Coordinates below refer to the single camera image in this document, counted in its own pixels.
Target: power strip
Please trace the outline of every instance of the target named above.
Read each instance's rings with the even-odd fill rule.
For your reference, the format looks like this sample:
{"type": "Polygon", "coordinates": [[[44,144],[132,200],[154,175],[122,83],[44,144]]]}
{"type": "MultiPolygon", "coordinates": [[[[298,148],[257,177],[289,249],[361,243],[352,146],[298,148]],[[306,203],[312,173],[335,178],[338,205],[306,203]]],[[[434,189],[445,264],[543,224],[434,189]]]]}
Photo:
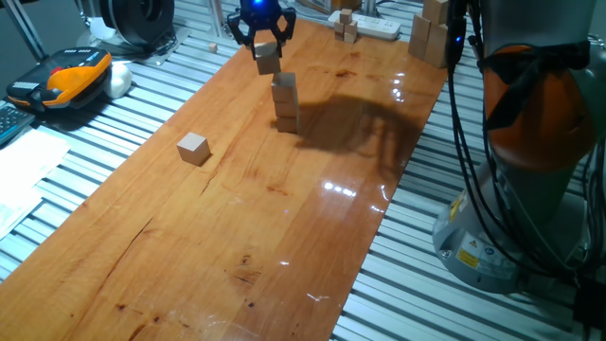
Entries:
{"type": "MultiPolygon", "coordinates": [[[[336,10],[326,22],[326,26],[334,27],[334,22],[339,20],[341,10],[336,10]]],[[[400,24],[384,19],[368,17],[360,14],[352,14],[351,20],[358,21],[358,33],[368,37],[394,41],[400,33],[400,24]]]]}

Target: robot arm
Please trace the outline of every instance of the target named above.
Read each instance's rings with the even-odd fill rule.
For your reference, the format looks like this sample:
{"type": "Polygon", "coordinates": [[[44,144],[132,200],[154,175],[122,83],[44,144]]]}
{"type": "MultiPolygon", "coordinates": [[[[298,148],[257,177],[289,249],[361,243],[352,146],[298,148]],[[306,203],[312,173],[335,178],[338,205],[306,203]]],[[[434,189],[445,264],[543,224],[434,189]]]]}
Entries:
{"type": "Polygon", "coordinates": [[[276,37],[277,53],[282,57],[282,45],[293,38],[294,21],[296,13],[294,9],[282,9],[277,0],[241,0],[241,7],[236,13],[227,16],[227,24],[236,39],[236,42],[248,47],[256,59],[255,35],[257,31],[269,29],[276,37]],[[286,27],[280,30],[277,21],[284,17],[286,27]],[[244,35],[240,30],[240,21],[248,25],[248,33],[244,35]]]}

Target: white paper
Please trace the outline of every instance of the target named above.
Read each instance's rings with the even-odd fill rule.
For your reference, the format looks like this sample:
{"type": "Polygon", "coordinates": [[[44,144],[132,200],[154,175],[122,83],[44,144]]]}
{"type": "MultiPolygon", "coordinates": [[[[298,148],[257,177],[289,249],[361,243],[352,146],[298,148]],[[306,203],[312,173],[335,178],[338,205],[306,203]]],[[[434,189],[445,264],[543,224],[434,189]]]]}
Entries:
{"type": "Polygon", "coordinates": [[[63,139],[29,129],[0,151],[0,190],[32,188],[61,163],[69,148],[63,139]]]}
{"type": "Polygon", "coordinates": [[[0,240],[42,202],[33,188],[3,188],[0,192],[0,240]]]}
{"type": "Polygon", "coordinates": [[[28,128],[0,151],[0,240],[42,202],[33,187],[69,148],[63,139],[28,128]]]}

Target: white mouse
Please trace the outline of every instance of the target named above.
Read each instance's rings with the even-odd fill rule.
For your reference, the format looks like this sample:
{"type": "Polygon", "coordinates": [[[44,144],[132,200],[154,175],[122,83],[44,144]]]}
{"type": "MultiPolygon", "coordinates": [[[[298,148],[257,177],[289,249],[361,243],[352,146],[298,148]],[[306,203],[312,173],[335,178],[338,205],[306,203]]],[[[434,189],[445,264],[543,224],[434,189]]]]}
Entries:
{"type": "Polygon", "coordinates": [[[112,99],[119,99],[131,88],[133,73],[123,63],[112,65],[112,77],[105,84],[105,93],[112,99]]]}

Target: warning label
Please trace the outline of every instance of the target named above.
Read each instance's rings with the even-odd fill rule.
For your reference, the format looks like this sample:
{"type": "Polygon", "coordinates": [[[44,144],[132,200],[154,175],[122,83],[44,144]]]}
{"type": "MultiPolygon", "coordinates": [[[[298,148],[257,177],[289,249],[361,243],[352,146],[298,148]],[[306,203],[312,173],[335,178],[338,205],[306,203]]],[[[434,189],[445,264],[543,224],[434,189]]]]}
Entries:
{"type": "Polygon", "coordinates": [[[499,250],[469,233],[465,233],[456,257],[478,272],[494,278],[511,279],[517,271],[516,265],[499,250]]]}

